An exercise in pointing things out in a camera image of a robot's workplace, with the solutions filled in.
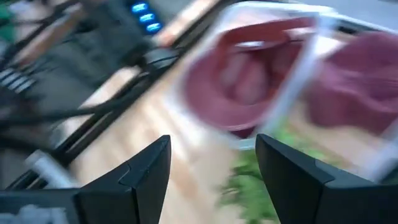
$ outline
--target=clear plastic container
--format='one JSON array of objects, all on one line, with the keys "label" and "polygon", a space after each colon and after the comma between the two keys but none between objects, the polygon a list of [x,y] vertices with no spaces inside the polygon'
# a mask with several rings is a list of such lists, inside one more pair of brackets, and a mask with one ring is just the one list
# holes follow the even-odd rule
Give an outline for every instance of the clear plastic container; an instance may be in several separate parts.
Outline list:
[{"label": "clear plastic container", "polygon": [[[295,101],[297,96],[306,83],[313,75],[313,68],[317,61],[317,55],[321,54],[325,49],[319,49],[319,45],[331,46],[337,44],[333,39],[326,37],[331,34],[334,29],[336,12],[323,6],[306,6],[302,4],[281,4],[272,2],[241,2],[227,7],[217,18],[211,29],[206,33],[202,41],[195,47],[188,56],[191,64],[198,60],[198,57],[205,53],[208,49],[214,47],[219,37],[224,31],[237,27],[244,27],[251,24],[259,24],[263,22],[276,21],[280,19],[288,19],[294,17],[313,17],[315,25],[312,29],[312,37],[307,40],[307,44],[300,52],[298,59],[294,63],[294,68],[290,70],[289,78],[287,78],[272,100],[271,106],[263,116],[263,121],[256,126],[256,129],[248,138],[239,138],[230,132],[211,127],[208,123],[204,123],[219,133],[221,138],[227,140],[232,148],[245,150],[254,147],[255,136],[258,133],[272,133],[273,130],[280,126],[283,117],[288,113],[290,105]],[[185,68],[175,88],[168,97],[168,102],[185,103],[182,86],[187,78],[188,66]],[[191,113],[191,119],[198,119],[195,114]]]}]

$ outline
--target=wooden cutting board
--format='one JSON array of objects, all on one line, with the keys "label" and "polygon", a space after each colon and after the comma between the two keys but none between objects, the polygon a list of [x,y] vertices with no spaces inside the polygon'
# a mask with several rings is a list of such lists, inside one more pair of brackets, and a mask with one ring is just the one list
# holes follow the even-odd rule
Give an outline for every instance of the wooden cutting board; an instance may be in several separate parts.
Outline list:
[{"label": "wooden cutting board", "polygon": [[[164,45],[169,44],[189,26],[193,18],[214,3],[210,0],[196,0],[155,38]],[[237,18],[235,22],[238,24],[256,19],[255,16],[247,15]],[[340,40],[325,39],[318,49],[319,54],[330,52],[341,43]],[[74,161],[73,171],[82,184],[115,168],[159,136],[169,134],[172,140],[172,168],[160,223],[243,223],[239,219],[239,208],[216,208],[219,197],[217,186],[228,178],[229,168],[237,152],[218,138],[217,132],[195,119],[179,101],[171,97],[173,91],[176,91],[175,84],[203,44],[206,43],[198,43]],[[97,104],[109,98],[137,72],[134,68],[120,70],[86,104]],[[292,126],[300,131],[311,129],[310,139],[315,141],[317,133],[302,118],[304,115],[300,106],[295,106],[293,111],[290,115]],[[65,123],[65,128],[72,132],[83,119],[70,120]],[[332,137],[325,138],[322,144],[334,141]],[[344,159],[351,159],[352,155],[339,154],[334,148],[327,150]]]}]

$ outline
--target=blue led light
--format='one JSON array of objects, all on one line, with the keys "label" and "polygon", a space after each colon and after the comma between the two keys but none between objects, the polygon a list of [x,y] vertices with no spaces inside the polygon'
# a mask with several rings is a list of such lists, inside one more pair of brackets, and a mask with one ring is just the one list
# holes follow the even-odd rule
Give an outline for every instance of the blue led light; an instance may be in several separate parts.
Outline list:
[{"label": "blue led light", "polygon": [[148,26],[147,26],[147,31],[148,31],[148,32],[151,32],[151,33],[154,33],[154,32],[159,31],[161,28],[162,28],[162,25],[161,25],[160,23],[157,22],[157,23],[148,25]]},{"label": "blue led light", "polygon": [[148,9],[148,4],[146,3],[137,3],[133,6],[131,6],[131,11],[133,13],[140,13],[142,11],[145,11]]},{"label": "blue led light", "polygon": [[150,22],[155,19],[155,15],[153,13],[145,14],[139,17],[140,22]]}]

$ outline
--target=wooden surface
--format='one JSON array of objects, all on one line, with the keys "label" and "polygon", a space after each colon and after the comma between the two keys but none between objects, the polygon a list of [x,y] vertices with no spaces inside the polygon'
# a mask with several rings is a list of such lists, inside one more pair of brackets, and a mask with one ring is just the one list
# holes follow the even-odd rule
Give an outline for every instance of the wooden surface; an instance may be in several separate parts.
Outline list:
[{"label": "wooden surface", "polygon": [[[154,38],[162,45],[169,45],[214,3],[215,0],[194,1]],[[237,15],[235,19],[231,26],[255,22],[257,17],[246,14]],[[336,39],[324,39],[318,53],[324,55],[341,44]],[[236,151],[218,138],[215,130],[195,119],[178,97],[173,97],[174,85],[195,58],[197,49],[194,48],[179,61],[115,121],[74,161],[72,169],[81,184],[87,184],[131,158],[159,136],[169,134],[172,140],[172,168],[160,223],[242,223],[238,218],[238,208],[215,207],[219,195],[217,186],[227,179]],[[116,72],[85,105],[95,105],[109,99],[138,72],[136,68],[124,68]],[[65,122],[65,132],[72,133],[86,118]],[[308,122],[305,106],[301,102],[289,114],[289,124],[298,134],[312,139],[320,148],[356,166],[361,165],[363,154],[373,153],[372,146],[379,141],[353,128],[329,130],[316,127]]]}]

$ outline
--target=green vegetable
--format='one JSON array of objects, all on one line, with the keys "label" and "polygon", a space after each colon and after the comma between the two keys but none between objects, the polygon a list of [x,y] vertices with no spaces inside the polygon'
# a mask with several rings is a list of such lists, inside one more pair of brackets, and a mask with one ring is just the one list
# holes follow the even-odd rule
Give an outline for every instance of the green vegetable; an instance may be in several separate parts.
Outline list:
[{"label": "green vegetable", "polygon": [[[297,137],[287,128],[281,128],[273,136],[280,142],[302,151],[314,158],[325,160],[326,156],[310,146],[308,141]],[[233,164],[232,175],[221,186],[220,205],[239,205],[241,218],[246,224],[260,224],[264,220],[279,222],[271,198],[262,181],[254,150],[239,152]]]}]

